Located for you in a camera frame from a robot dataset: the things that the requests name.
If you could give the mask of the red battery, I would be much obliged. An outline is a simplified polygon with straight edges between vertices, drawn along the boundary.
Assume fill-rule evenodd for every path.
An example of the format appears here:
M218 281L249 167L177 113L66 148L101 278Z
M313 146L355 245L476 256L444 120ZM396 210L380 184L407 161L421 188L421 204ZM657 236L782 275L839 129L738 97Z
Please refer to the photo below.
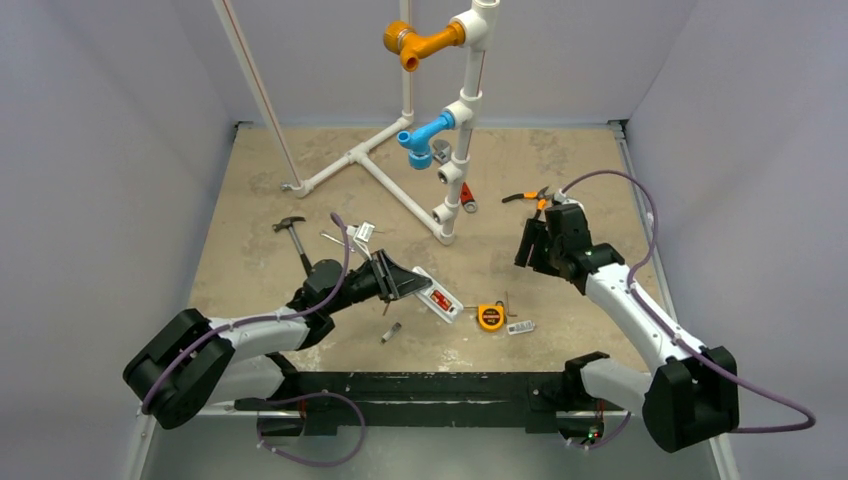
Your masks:
M441 292L434 291L430 295L430 298L442 311L453 311L453 302L448 297L445 297Z
M442 308L447 308L450 305L450 301L439 291L434 291L430 298Z

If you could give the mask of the white remote control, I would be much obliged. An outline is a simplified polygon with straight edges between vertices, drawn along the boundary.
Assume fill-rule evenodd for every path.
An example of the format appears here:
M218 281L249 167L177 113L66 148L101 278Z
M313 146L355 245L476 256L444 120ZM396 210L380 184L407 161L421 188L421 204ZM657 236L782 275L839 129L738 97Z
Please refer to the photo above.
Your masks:
M415 266L412 271L425 277L430 284L414 293L428 309L447 324L453 324L464 311L464 305L426 270Z

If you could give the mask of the remote battery cover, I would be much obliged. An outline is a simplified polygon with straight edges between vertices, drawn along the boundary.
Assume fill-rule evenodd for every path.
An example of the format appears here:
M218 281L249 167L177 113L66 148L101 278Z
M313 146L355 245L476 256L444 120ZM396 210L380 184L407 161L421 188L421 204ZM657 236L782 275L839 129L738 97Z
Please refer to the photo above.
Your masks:
M509 335L519 335L533 332L536 328L532 320L515 322L507 325L507 333Z

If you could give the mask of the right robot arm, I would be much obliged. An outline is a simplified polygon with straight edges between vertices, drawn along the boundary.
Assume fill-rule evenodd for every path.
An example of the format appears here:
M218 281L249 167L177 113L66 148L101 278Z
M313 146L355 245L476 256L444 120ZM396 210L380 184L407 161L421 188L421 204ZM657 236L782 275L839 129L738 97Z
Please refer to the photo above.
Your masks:
M706 347L630 280L623 256L608 243L593 242L580 203L555 205L544 219L526 220L514 263L572 284L614 321L648 368L635 371L602 352L574 358L561 381L569 404L616 404L640 417L669 453L738 427L738 387L708 366L736 373L733 355Z

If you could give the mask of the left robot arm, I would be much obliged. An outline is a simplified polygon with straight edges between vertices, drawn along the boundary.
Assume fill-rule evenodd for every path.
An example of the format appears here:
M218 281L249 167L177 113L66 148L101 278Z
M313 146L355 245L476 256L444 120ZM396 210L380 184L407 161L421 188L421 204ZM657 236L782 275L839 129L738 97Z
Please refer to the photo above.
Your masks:
M298 382L284 373L283 353L323 341L338 311L371 298L389 304L433 283L383 250L353 270L337 260L321 260L293 298L273 312L209 318L195 308L181 311L128 362L122 378L141 401L143 414L165 429L229 400L262 398L284 409L297 399Z

